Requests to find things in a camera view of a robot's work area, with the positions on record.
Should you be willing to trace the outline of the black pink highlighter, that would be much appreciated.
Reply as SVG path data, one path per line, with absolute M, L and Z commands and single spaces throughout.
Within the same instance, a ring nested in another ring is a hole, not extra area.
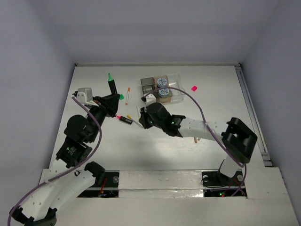
M 126 123 L 126 124 L 131 125 L 131 124 L 133 123 L 133 121 L 132 121 L 131 119 L 126 118 L 126 117 L 124 117 L 124 116 L 118 116 L 118 115 L 117 115 L 116 117 L 117 117 L 117 119 L 118 119 L 119 121 L 124 122 L 124 123 Z

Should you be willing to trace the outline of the black green highlighter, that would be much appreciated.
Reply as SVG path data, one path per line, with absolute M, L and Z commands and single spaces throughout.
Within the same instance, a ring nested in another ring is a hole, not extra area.
M 113 79 L 110 73 L 108 73 L 108 84 L 110 87 L 111 94 L 116 95 L 118 92 L 117 92 L 115 80 Z

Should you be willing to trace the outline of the blue-lidded round jar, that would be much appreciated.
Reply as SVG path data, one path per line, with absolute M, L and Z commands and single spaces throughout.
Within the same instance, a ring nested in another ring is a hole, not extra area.
M 156 84 L 158 88 L 163 88 L 168 86 L 168 79 L 165 77 L 160 77 L 156 80 Z
M 159 88 L 158 89 L 158 96 L 160 98 L 170 97 L 170 90 L 168 88 Z

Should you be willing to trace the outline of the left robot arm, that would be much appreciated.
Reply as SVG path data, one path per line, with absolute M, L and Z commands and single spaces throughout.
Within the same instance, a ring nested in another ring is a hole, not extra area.
M 47 170 L 43 182 L 30 190 L 9 212 L 7 225 L 15 220 L 24 226 L 54 226 L 57 217 L 88 187 L 104 181 L 105 168 L 90 158 L 102 140 L 101 126 L 116 117 L 120 95 L 91 97 L 75 92 L 72 99 L 86 116 L 72 116 L 64 130 L 65 140 Z

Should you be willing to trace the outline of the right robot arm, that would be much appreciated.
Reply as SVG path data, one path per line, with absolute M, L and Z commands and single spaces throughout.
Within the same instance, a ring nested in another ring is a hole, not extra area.
M 160 103 L 152 103 L 140 109 L 139 122 L 144 129 L 156 127 L 171 137 L 195 137 L 217 142 L 227 154 L 217 181 L 226 185 L 234 178 L 238 167 L 246 166 L 252 157 L 257 135 L 239 118 L 228 122 L 207 122 L 184 115 L 170 114 Z

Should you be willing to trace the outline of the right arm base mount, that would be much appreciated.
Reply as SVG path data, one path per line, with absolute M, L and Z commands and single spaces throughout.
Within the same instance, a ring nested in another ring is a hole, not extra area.
M 243 173 L 238 170 L 232 178 L 218 171 L 203 171 L 201 185 L 204 197 L 247 197 Z

